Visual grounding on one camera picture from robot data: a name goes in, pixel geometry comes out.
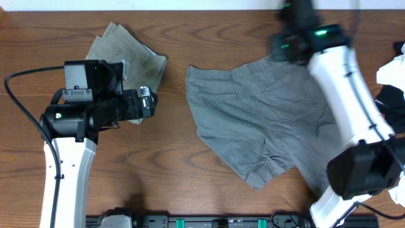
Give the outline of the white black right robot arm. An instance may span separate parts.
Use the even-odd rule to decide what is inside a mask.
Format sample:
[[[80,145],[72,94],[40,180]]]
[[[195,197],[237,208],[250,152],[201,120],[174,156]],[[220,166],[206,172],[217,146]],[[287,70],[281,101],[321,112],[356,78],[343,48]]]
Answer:
[[[374,227],[375,216],[352,217],[366,200],[388,190],[404,203],[404,139],[379,112],[358,67],[352,35],[322,23],[311,0],[285,0],[283,30],[272,39],[273,57],[306,65],[338,125],[343,152],[327,165],[329,185],[296,227]]]

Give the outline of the grey shorts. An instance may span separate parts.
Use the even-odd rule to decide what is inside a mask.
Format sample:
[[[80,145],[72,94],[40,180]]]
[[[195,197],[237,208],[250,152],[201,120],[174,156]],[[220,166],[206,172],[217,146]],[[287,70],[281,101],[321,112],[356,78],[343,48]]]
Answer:
[[[262,189],[296,167],[315,195],[325,192],[342,142],[305,66],[268,56],[233,70],[190,66],[185,83],[197,135],[245,183]]]

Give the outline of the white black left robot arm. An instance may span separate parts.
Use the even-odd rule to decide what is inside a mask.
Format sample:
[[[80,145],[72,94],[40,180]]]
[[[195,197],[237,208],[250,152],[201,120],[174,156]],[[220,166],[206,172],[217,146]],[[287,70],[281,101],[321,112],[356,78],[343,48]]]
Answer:
[[[58,90],[40,117],[50,139],[44,145],[46,181],[41,227],[84,227],[89,174],[99,132],[121,121],[154,115],[158,97],[150,87],[107,92],[90,99],[90,89]]]

